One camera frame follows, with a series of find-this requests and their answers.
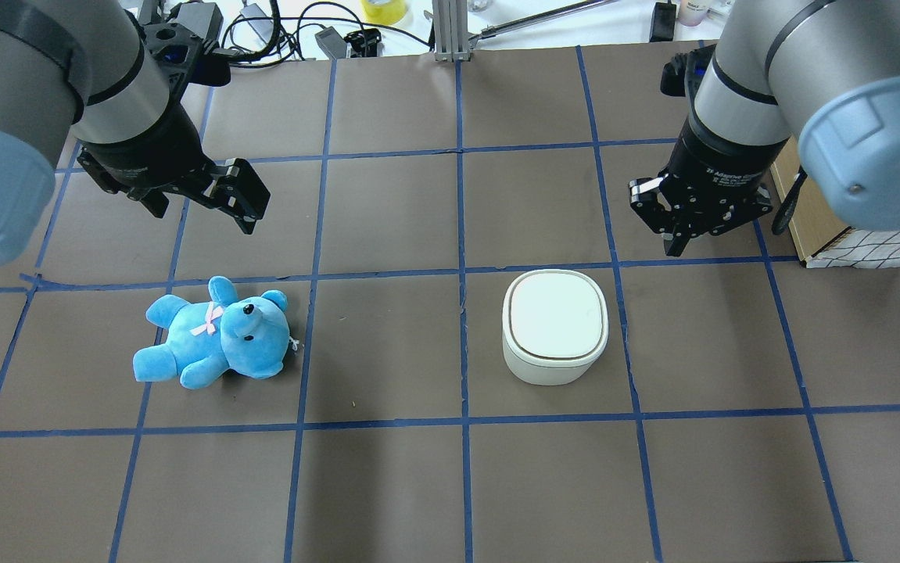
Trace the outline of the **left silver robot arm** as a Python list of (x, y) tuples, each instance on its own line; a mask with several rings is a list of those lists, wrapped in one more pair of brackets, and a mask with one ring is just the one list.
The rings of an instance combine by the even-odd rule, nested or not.
[(170, 195), (227, 214), (245, 234), (264, 217), (271, 194), (252, 164), (209, 158), (181, 103), (190, 84), (228, 84), (247, 56), (222, 48), (217, 5), (161, 6), (0, 1), (0, 266), (27, 249), (67, 138), (104, 192), (154, 217)]

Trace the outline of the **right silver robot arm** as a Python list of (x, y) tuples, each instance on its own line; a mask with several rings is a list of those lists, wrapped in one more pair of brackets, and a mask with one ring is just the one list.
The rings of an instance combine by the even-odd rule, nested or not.
[(687, 118), (629, 208), (667, 256), (771, 213), (760, 188), (787, 142), (847, 227), (900, 231), (900, 1), (738, 1), (715, 45), (665, 64)]

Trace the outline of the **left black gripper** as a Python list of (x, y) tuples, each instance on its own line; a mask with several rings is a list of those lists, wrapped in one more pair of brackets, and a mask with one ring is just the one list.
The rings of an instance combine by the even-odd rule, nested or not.
[(77, 162), (110, 195), (123, 193), (155, 218), (164, 218), (170, 200), (182, 195), (208, 210), (228, 215), (244, 235), (252, 235), (270, 203), (270, 189), (245, 158), (213, 163), (199, 132), (179, 101), (159, 120), (124, 142), (84, 143)]

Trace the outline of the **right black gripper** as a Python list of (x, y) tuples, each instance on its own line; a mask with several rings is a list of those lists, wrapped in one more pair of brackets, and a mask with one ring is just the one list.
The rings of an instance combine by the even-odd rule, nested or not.
[(773, 144), (733, 142), (689, 117), (659, 174), (628, 183), (629, 208), (664, 236), (666, 256), (679, 257), (693, 238), (771, 213), (764, 176), (773, 161)]

